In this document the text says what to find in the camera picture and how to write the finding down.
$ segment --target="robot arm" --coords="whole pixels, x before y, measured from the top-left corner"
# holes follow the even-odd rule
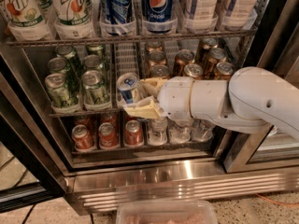
[[[299,90],[261,68],[240,69],[229,82],[174,77],[161,88],[158,101],[163,116],[172,120],[206,119],[242,133],[259,133],[273,124],[299,140]]]

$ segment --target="beverage cooler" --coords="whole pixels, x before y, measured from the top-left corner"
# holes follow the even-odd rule
[[[267,108],[286,114],[252,128],[234,123],[226,91],[257,66],[259,81],[235,83],[244,97],[262,101],[251,85],[269,76],[297,94],[298,0],[57,1],[0,0],[0,141],[36,178],[1,190],[2,212],[61,196],[88,215],[299,188],[299,126],[283,129],[293,93],[281,101],[270,85]]]

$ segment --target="glass panel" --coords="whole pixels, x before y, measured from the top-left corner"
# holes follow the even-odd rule
[[[281,161],[299,157],[299,142],[274,126],[249,163]]]
[[[0,141],[0,190],[36,183],[34,177]]]

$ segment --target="pepsi can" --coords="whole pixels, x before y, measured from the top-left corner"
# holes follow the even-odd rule
[[[171,21],[174,0],[145,0],[146,20],[150,22]]]
[[[101,0],[105,23],[125,24],[133,21],[132,0]]]

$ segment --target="metal shelf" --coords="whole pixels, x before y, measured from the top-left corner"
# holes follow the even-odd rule
[[[153,40],[163,41],[179,41],[184,39],[201,39],[204,37],[240,37],[255,35],[256,29],[242,30],[235,32],[211,32],[206,34],[167,34],[167,35],[133,35],[133,36],[111,36],[96,37],[80,40],[39,40],[39,41],[7,41],[12,48],[28,48],[28,47],[55,47],[59,45],[86,45],[86,44],[120,44],[120,43],[136,43]]]

